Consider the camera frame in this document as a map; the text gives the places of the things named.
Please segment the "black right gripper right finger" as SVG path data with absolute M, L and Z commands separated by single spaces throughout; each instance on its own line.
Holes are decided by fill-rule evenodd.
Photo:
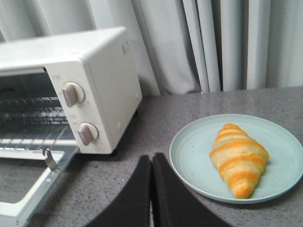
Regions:
M 166 157 L 152 159 L 152 212 L 155 227 L 229 227 L 189 192 Z

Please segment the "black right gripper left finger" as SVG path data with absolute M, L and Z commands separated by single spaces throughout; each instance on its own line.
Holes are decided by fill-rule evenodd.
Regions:
M 151 170 L 149 157 L 141 156 L 121 192 L 86 226 L 148 227 L 150 225 Z

